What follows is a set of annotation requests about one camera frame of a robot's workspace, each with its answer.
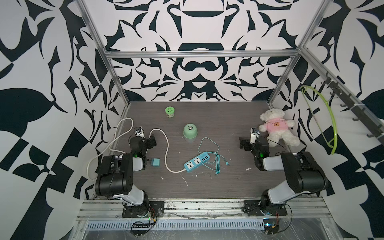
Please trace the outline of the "teal usb power adapter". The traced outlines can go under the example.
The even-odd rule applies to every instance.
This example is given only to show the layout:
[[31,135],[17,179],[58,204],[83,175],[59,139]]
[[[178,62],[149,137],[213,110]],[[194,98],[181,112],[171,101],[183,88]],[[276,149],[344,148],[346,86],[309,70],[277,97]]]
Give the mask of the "teal usb power adapter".
[[158,158],[153,158],[153,159],[151,160],[151,166],[153,166],[153,167],[159,167],[159,166],[160,166],[160,159],[158,159]]

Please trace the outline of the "green cordless meat grinder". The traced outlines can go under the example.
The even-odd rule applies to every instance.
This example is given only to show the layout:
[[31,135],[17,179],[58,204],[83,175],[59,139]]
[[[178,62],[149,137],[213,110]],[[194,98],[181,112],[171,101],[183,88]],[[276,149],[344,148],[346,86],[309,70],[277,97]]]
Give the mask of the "green cordless meat grinder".
[[197,135],[198,135],[198,129],[194,124],[187,124],[184,126],[183,136],[187,142],[189,143],[194,142],[195,139],[197,138]]

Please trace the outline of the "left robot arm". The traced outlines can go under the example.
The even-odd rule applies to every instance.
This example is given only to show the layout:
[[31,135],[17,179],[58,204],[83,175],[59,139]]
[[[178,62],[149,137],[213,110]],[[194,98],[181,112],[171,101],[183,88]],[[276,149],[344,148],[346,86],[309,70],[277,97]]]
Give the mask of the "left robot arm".
[[145,191],[134,185],[134,172],[147,168],[147,151],[157,145],[154,136],[134,137],[127,154],[103,157],[96,180],[96,194],[108,200],[121,200],[124,218],[143,217],[150,212]]

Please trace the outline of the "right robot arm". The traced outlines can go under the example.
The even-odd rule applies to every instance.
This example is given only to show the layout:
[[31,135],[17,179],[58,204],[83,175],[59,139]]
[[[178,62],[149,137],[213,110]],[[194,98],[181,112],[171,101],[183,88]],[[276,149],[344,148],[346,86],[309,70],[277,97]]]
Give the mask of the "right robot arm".
[[267,140],[239,138],[239,141],[241,149],[253,154],[260,171],[283,171],[286,177],[276,187],[265,190],[259,201],[244,201],[243,212],[248,216],[286,216],[287,201],[328,187],[324,171],[309,152],[282,152],[271,157]]

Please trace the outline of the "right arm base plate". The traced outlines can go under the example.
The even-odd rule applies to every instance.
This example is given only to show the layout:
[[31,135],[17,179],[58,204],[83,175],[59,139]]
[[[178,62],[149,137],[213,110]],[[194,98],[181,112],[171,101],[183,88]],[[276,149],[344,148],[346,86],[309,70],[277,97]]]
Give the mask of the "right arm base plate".
[[287,216],[285,204],[273,204],[269,200],[245,200],[242,211],[248,216],[277,217]]

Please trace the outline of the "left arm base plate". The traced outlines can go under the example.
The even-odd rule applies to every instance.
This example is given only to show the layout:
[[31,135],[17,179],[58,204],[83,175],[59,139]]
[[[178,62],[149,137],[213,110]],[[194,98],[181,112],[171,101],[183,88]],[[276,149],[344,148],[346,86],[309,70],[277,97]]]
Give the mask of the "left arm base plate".
[[123,202],[124,208],[122,218],[145,218],[145,217],[158,217],[164,213],[164,201],[149,201],[144,202],[142,205],[133,206]]

